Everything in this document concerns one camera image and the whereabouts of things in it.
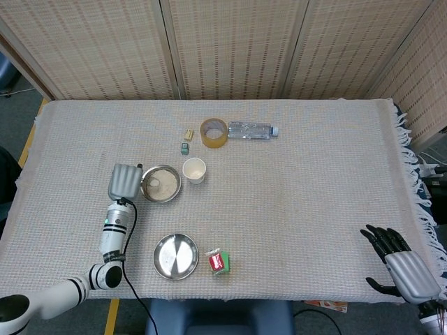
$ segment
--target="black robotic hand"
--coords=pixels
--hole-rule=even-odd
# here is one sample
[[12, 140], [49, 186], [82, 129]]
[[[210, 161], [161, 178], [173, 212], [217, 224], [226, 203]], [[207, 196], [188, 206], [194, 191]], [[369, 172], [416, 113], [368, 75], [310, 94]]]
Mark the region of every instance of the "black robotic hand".
[[360, 230], [368, 238], [382, 262], [388, 268], [395, 286], [383, 286], [373, 278], [366, 281], [376, 291], [385, 295], [403, 297], [412, 304], [437, 300], [441, 288], [433, 278], [427, 265], [417, 252], [412, 251], [404, 238], [395, 230], [367, 225], [369, 230]]

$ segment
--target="table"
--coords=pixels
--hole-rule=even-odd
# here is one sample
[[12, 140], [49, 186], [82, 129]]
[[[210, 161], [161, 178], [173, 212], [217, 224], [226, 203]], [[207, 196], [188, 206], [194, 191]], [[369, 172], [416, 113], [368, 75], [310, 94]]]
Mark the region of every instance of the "table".
[[[188, 157], [207, 163], [205, 182], [172, 202], [136, 200], [139, 222], [126, 270], [143, 297], [401, 301], [364, 277], [391, 283], [358, 230], [399, 230], [438, 274], [444, 264], [422, 225], [391, 100], [57, 101], [37, 121], [35, 141], [0, 241], [0, 294], [39, 290], [101, 261], [98, 251], [115, 163], [169, 164], [196, 130]], [[270, 141], [201, 144], [208, 117], [269, 121]], [[205, 258], [187, 279], [154, 270], [165, 235], [182, 232], [201, 255], [222, 247], [231, 273], [210, 274]], [[132, 297], [122, 283], [92, 297]]]

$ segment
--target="tablecloth fringe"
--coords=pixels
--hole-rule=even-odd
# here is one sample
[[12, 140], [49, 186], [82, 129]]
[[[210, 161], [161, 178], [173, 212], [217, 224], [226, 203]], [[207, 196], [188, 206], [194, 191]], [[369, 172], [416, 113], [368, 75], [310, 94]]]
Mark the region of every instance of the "tablecloth fringe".
[[434, 227], [437, 225], [434, 222], [433, 216], [430, 215], [423, 207], [430, 207], [432, 204], [427, 199], [422, 199], [420, 197], [421, 191], [423, 191], [423, 183], [418, 174], [418, 158], [414, 152], [409, 148], [411, 138], [409, 136], [410, 130], [404, 127], [406, 122], [405, 114], [399, 115], [399, 111], [395, 108], [395, 127], [397, 130], [397, 138], [401, 146], [402, 158], [405, 164], [406, 177], [409, 179], [411, 184], [411, 198], [416, 203], [416, 215], [417, 220], [423, 227], [425, 242], [430, 247], [430, 251], [437, 260], [435, 267], [438, 276], [437, 281], [441, 285], [442, 293], [441, 297], [447, 299], [447, 278], [442, 275], [447, 273], [447, 252], [441, 243], [438, 242], [436, 232]]

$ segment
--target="clear tape roll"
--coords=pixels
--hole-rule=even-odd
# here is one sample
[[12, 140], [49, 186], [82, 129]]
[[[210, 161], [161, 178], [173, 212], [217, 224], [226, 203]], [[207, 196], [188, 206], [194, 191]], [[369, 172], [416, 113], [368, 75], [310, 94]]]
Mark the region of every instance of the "clear tape roll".
[[[217, 129], [222, 132], [222, 135], [218, 138], [210, 138], [207, 136], [208, 131]], [[209, 148], [220, 148], [228, 139], [228, 127], [226, 123], [220, 119], [208, 119], [204, 120], [202, 126], [200, 126], [200, 135], [202, 136], [202, 143]]]

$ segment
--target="black cable on floor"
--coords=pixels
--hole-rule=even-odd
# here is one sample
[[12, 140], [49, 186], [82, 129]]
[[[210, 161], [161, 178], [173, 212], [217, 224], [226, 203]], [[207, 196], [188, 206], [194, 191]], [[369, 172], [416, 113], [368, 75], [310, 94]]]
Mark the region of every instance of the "black cable on floor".
[[[129, 237], [127, 238], [127, 241], [126, 241], [126, 244], [124, 245], [124, 250], [123, 250], [124, 258], [126, 258], [125, 256], [126, 256], [127, 246], [129, 245], [129, 241], [131, 240], [133, 231], [135, 230], [135, 225], [136, 225], [136, 223], [137, 223], [138, 212], [137, 212], [137, 207], [135, 206], [135, 204], [134, 204], [132, 201], [130, 201], [130, 200], [126, 199], [126, 198], [122, 198], [120, 201], [123, 201], [123, 202], [126, 202], [126, 203], [128, 203], [128, 204], [131, 204], [132, 207], [133, 207], [133, 210], [135, 211], [135, 216], [134, 216], [134, 219], [133, 219], [132, 229], [131, 229], [131, 232], [129, 233]], [[132, 284], [131, 284], [129, 278], [127, 278], [126, 270], [124, 269], [124, 261], [122, 261], [122, 266], [123, 266], [123, 275], [124, 275], [124, 279], [126, 279], [126, 282], [127, 282], [128, 285], [131, 287], [131, 290], [132, 290], [132, 292], [133, 292], [133, 295], [135, 295], [135, 298], [137, 298], [137, 300], [140, 302], [141, 306], [144, 307], [144, 309], [145, 309], [147, 315], [149, 316], [149, 319], [151, 319], [151, 322], [152, 322], [152, 324], [154, 325], [155, 335], [159, 335], [159, 331], [158, 331], [157, 328], [156, 328], [155, 321], [154, 321], [154, 319], [153, 319], [151, 313], [149, 312], [149, 309], [147, 309], [145, 303], [142, 302], [142, 300], [140, 299], [140, 297], [137, 295], [137, 292], [135, 291], [135, 288], [133, 288], [133, 286], [132, 286]]]
[[293, 317], [300, 315], [302, 313], [306, 313], [306, 312], [314, 312], [314, 313], [318, 313], [321, 315], [324, 315], [325, 317], [327, 317], [333, 324], [334, 326], [337, 328], [338, 334], [342, 335], [342, 331], [340, 330], [340, 328], [338, 327], [337, 323], [334, 321], [334, 319], [332, 319], [328, 314], [322, 312], [322, 311], [317, 311], [316, 309], [310, 309], [310, 308], [306, 308], [306, 309], [302, 309], [299, 312], [296, 312], [295, 314], [293, 314]]

